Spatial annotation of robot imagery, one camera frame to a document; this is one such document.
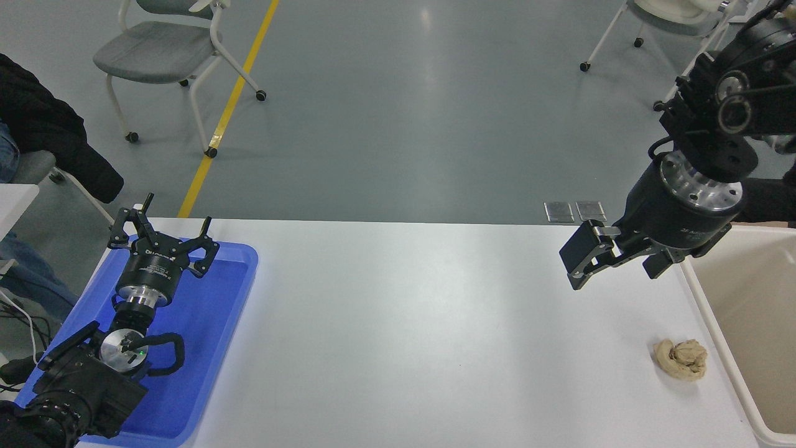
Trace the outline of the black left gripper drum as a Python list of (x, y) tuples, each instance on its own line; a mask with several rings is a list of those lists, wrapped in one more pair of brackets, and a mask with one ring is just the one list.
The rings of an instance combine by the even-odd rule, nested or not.
[(133, 241), (130, 257), (117, 282), (117, 294), (130, 297), (133, 290), (147, 287), (157, 291), (161, 299), (171, 299), (182, 273), (190, 263), (182, 249), (184, 241), (167, 238), (157, 244), (145, 238)]

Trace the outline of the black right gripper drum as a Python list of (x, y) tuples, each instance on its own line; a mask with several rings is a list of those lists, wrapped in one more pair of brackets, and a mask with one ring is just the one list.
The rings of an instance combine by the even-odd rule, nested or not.
[(703, 246), (744, 207), (741, 182), (702, 184), (677, 161), (653, 161), (631, 188), (624, 215), (615, 222), (623, 235), (640, 233), (662, 246)]

